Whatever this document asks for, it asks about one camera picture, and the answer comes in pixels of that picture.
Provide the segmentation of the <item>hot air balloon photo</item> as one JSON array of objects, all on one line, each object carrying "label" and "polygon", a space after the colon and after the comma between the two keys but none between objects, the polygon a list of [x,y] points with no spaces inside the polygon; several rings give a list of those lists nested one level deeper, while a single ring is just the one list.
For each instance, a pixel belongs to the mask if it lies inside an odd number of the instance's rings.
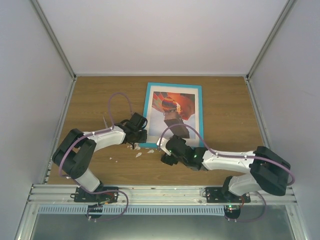
[{"label": "hot air balloon photo", "polygon": [[155,91],[152,95],[149,134],[157,137],[166,128],[172,127],[169,132],[189,139],[190,132],[183,124],[195,113],[194,94]]}]

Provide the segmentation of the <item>turquoise picture frame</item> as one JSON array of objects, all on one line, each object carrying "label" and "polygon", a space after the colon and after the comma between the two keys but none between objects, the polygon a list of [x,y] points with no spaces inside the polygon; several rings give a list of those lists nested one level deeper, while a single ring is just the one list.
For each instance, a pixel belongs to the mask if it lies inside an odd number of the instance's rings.
[{"label": "turquoise picture frame", "polygon": [[[146,143],[142,144],[146,148],[155,148],[157,146],[157,141],[161,137],[151,136],[149,132],[150,127],[150,115],[152,108],[152,98],[153,92],[172,92],[172,93],[186,93],[195,95],[195,115],[190,117],[183,125],[189,130],[190,138],[184,138],[186,144],[191,147],[202,147],[203,143],[200,137],[204,136],[204,119],[203,119],[203,94],[202,87],[200,85],[190,85],[190,84],[176,84],[176,83],[159,83],[159,82],[149,82],[147,84],[145,103],[143,116],[147,119],[147,140]],[[170,138],[174,135],[169,130],[172,127],[167,127],[161,134],[164,134],[164,138]]]}]

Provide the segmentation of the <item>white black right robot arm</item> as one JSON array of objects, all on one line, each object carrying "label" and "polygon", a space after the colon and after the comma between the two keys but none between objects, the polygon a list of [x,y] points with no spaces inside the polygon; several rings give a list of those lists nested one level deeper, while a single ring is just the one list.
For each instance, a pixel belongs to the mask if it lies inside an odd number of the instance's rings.
[{"label": "white black right robot arm", "polygon": [[181,163],[193,171],[241,173],[241,176],[228,176],[223,183],[221,196],[228,203],[249,192],[265,191],[280,197],[286,194],[291,165],[265,146],[247,152],[215,151],[192,148],[176,135],[160,138],[157,146],[164,152],[161,161],[170,166]]}]

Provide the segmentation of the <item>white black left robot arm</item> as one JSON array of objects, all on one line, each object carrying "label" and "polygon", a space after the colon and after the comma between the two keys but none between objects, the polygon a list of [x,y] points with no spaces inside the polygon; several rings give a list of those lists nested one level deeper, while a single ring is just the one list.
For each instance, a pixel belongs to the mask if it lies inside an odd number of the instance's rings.
[{"label": "white black left robot arm", "polygon": [[103,197],[102,182],[92,173],[89,165],[93,154],[101,149],[147,141],[148,120],[138,113],[113,126],[98,131],[82,132],[72,129],[52,155],[52,162],[59,167],[59,174],[74,180],[84,188],[86,197],[98,202]]}]

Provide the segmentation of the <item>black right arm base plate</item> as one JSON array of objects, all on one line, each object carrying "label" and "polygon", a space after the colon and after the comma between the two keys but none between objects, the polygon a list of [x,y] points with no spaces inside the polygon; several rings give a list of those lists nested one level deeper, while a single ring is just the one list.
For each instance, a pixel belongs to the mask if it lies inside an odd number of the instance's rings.
[{"label": "black right arm base plate", "polygon": [[202,192],[202,196],[207,203],[227,203],[227,204],[242,204],[250,203],[250,195],[243,194],[242,196],[235,195],[223,186],[207,186]]}]

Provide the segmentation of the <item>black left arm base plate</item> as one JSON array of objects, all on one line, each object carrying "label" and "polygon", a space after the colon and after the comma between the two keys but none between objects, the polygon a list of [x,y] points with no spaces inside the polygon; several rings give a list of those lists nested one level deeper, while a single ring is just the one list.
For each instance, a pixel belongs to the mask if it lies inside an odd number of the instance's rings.
[{"label": "black left arm base plate", "polygon": [[104,192],[102,194],[92,194],[77,187],[75,193],[70,194],[70,197],[76,203],[95,203],[95,204],[111,204],[118,201],[118,187],[103,186],[98,187],[94,192]]}]

